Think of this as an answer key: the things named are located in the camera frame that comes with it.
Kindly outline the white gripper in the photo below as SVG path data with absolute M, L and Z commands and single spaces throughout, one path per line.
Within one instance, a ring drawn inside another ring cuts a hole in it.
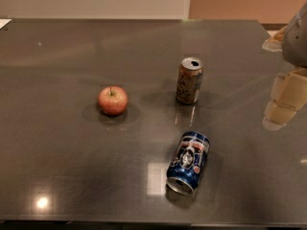
M 262 44 L 269 52 L 281 52 L 289 63 L 303 67 L 288 74 L 278 74 L 274 80 L 262 125 L 272 131 L 288 124 L 307 104 L 307 3 L 290 20 L 287 27 L 272 32 Z

